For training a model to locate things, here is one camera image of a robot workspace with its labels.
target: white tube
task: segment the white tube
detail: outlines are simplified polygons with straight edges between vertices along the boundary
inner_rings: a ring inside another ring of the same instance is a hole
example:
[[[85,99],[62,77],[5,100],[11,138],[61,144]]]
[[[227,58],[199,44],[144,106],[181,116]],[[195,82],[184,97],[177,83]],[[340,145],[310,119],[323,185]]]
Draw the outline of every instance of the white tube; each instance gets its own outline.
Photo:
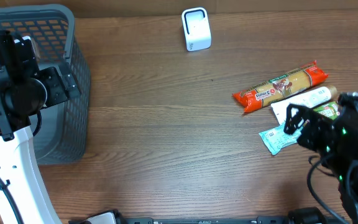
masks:
[[[315,90],[311,90],[306,93],[302,93],[286,100],[279,101],[277,103],[272,103],[274,114],[278,120],[279,124],[283,124],[287,117],[287,107],[290,103],[295,105],[303,105],[309,108],[325,103],[330,99],[336,97],[337,91],[334,86],[320,87]]]

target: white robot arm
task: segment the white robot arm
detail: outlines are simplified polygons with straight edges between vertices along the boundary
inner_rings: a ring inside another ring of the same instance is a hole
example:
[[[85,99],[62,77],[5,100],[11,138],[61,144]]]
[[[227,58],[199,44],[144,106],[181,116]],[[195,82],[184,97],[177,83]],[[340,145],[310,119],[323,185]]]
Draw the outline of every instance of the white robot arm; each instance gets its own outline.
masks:
[[[0,30],[0,214],[5,224],[61,223],[37,166],[29,116],[37,114],[40,121],[41,109],[80,95],[74,75],[62,78],[54,67],[39,70],[30,39]],[[115,218],[104,213],[84,223],[115,224]]]
[[[14,139],[0,136],[0,179],[7,185],[17,212],[0,187],[0,215],[5,224],[61,223],[50,202],[35,160],[30,127],[14,132]]]

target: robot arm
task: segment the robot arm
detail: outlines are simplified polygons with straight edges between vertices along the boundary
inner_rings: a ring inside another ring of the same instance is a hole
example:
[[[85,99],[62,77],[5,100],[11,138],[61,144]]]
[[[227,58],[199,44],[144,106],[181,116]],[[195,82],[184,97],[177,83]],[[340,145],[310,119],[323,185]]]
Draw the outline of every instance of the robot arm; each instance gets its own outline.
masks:
[[[0,215],[4,223],[61,223],[50,202],[35,160],[30,127],[14,132],[14,139],[0,136],[0,179],[12,195],[16,214],[0,189]]]
[[[321,164],[332,171],[339,181],[342,206],[354,223],[358,223],[358,95],[343,93],[338,99],[341,114],[330,120],[305,106],[289,105],[284,131],[293,134],[302,128],[297,139],[300,146],[317,152],[321,160],[308,174],[312,196],[342,223],[344,219],[318,198],[311,187],[311,174]]]
[[[0,214],[4,223],[61,223],[35,160],[29,116],[80,91],[72,74],[39,70],[31,39],[13,35],[0,31]]]

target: pasta package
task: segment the pasta package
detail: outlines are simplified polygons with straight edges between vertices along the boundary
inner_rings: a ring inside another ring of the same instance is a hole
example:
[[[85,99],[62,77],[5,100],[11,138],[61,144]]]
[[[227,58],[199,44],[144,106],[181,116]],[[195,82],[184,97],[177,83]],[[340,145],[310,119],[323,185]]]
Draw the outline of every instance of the pasta package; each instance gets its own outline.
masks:
[[[318,85],[327,77],[328,74],[318,68],[314,61],[282,76],[235,93],[233,97],[245,107],[244,112],[249,113]]]

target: black cable clip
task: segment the black cable clip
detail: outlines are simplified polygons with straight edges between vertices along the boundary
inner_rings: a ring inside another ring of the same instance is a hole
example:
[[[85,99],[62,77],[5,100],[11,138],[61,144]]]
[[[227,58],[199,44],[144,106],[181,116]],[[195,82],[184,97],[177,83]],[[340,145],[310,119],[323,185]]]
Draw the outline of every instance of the black cable clip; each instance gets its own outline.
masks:
[[[7,186],[9,186],[11,184],[10,180],[6,180],[6,184],[4,184],[3,186],[0,186],[0,190],[6,190]]]

